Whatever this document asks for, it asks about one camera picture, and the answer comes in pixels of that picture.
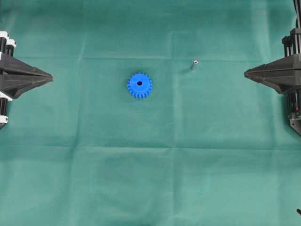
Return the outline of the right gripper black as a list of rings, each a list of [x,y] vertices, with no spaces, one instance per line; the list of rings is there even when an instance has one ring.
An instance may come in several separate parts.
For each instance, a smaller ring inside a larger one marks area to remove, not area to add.
[[[287,116],[290,127],[301,133],[301,29],[294,28],[289,36],[282,39],[285,57],[274,62],[263,64],[244,72],[244,76],[257,83],[274,89],[278,94],[286,96]],[[261,73],[286,72],[284,82],[269,81],[254,76]]]

